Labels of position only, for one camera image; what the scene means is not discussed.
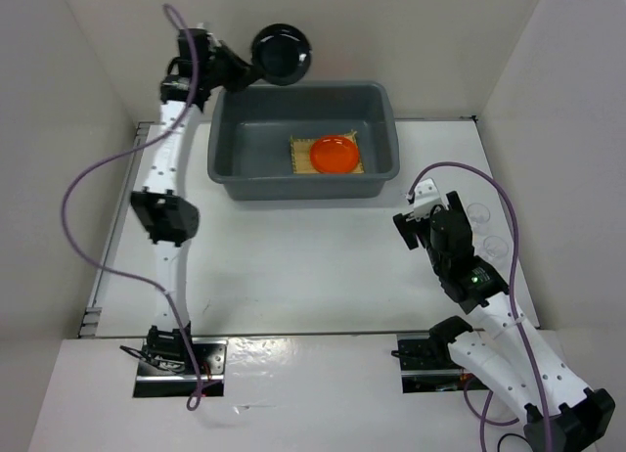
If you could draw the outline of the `black round plate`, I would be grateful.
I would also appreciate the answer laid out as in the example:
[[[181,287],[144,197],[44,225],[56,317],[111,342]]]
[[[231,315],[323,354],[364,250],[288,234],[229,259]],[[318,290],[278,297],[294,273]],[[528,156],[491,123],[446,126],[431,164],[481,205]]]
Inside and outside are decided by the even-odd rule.
[[[251,64],[267,83],[288,86],[301,80],[312,64],[312,47],[295,26],[273,23],[261,29],[250,45]]]

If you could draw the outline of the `clear glass cup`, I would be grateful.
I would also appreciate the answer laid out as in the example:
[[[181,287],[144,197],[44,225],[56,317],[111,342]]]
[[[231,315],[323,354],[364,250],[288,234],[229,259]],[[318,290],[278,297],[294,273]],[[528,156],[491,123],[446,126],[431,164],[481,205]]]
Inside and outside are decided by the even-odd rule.
[[[467,207],[467,216],[472,226],[487,224],[491,218],[489,208],[482,203],[471,203]]]
[[[509,245],[498,236],[487,236],[482,241],[481,255],[489,261],[502,261],[509,255]]]

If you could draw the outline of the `woven bamboo placemat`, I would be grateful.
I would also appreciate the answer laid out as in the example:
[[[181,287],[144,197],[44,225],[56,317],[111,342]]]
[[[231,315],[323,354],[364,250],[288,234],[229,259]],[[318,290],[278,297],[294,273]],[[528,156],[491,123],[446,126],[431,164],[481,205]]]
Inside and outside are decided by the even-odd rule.
[[[339,136],[348,136],[351,137],[355,140],[356,144],[357,144],[357,140],[356,140],[356,132],[355,131],[351,131],[348,132],[346,134],[339,134]],[[294,174],[326,174],[326,173],[319,173],[317,171],[314,170],[314,168],[312,167],[310,161],[309,161],[309,149],[312,145],[312,143],[317,140],[320,139],[322,137],[319,138],[309,138],[309,139],[303,139],[303,138],[295,138],[295,137],[291,137],[290,138],[290,148],[291,148],[291,167],[292,167],[292,172]],[[364,170],[364,166],[363,166],[363,162],[362,162],[362,156],[361,156],[361,163],[362,163],[362,172],[361,173],[355,173],[355,174],[363,174],[365,172]]]

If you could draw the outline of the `orange round plate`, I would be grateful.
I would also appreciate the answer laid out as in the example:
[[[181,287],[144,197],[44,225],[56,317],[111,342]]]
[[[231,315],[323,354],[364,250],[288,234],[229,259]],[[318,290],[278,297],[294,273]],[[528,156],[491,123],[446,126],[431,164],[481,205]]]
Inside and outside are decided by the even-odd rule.
[[[315,140],[309,149],[309,161],[315,171],[326,174],[362,172],[359,148],[348,136],[330,135]]]

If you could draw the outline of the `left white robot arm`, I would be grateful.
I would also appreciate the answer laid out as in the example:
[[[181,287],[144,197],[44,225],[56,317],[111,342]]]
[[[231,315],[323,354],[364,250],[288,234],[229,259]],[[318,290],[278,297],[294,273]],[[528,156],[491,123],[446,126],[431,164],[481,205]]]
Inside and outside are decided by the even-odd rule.
[[[135,215],[153,244],[156,289],[164,301],[143,348],[145,359],[180,374],[194,369],[191,321],[186,300],[187,257],[200,226],[200,212],[186,199],[186,173],[203,107],[213,89],[236,86],[249,65],[203,26],[177,38],[179,55],[171,60],[159,86],[160,127],[152,165],[139,191],[131,193]]]

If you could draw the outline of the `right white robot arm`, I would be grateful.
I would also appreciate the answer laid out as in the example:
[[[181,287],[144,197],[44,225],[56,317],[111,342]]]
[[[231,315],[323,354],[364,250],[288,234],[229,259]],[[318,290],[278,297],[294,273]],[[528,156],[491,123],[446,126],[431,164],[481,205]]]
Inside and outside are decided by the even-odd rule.
[[[455,192],[420,184],[413,209],[393,221],[409,249],[423,247],[442,290],[464,311],[429,331],[428,355],[440,367],[469,370],[515,414],[531,448],[582,451],[602,438],[615,409],[553,351],[517,304],[500,273],[474,252]]]

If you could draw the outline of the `grey plastic bin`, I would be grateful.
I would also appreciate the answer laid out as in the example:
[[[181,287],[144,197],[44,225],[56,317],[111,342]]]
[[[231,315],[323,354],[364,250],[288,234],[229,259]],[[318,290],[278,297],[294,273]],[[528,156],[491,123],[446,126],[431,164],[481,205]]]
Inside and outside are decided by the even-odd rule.
[[[355,133],[356,174],[298,174],[291,140]],[[374,81],[257,83],[221,91],[213,111],[207,174],[235,201],[366,199],[400,169],[393,111]]]

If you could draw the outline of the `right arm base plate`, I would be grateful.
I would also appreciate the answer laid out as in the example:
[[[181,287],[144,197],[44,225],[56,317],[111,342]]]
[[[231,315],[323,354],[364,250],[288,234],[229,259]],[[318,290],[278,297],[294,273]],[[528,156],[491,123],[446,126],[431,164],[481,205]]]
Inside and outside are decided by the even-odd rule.
[[[435,393],[486,387],[472,381],[473,375],[454,364],[443,354],[438,354],[427,333],[401,334],[391,356],[398,360],[404,393]]]

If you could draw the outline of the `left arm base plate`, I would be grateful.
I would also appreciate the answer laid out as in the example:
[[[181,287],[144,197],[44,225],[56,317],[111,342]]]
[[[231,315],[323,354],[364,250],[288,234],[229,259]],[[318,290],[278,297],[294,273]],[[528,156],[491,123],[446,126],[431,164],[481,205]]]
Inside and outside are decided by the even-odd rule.
[[[194,338],[194,352],[199,362],[202,397],[221,397],[224,394],[224,374],[228,341],[217,338]],[[196,388],[197,376],[192,366],[179,363],[149,364],[138,361],[134,398],[188,397]]]

